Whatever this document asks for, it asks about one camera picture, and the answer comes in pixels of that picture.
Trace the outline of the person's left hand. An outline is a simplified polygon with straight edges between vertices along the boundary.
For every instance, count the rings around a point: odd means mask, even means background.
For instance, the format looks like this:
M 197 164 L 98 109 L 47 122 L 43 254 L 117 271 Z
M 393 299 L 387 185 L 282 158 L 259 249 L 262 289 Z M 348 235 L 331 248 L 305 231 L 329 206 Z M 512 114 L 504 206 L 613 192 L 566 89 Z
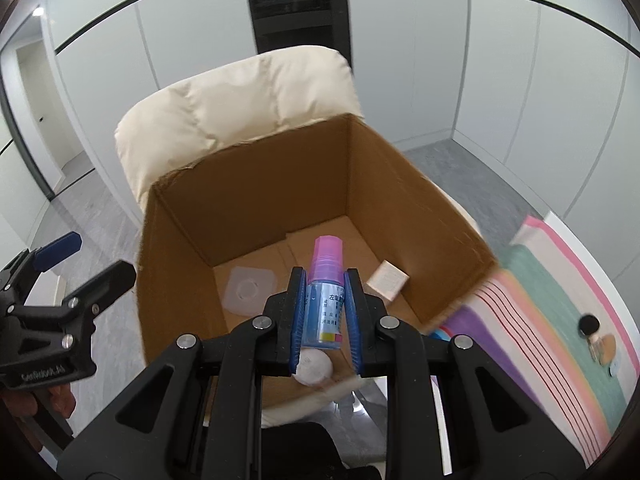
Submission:
M 76 398 L 70 385 L 51 387 L 48 391 L 52 408 L 65 419 L 69 419 L 76 408 Z M 1 399 L 28 442 L 36 452 L 40 452 L 43 448 L 42 443 L 25 424 L 27 417 L 35 416 L 38 412 L 36 398 L 25 391 L 2 390 Z

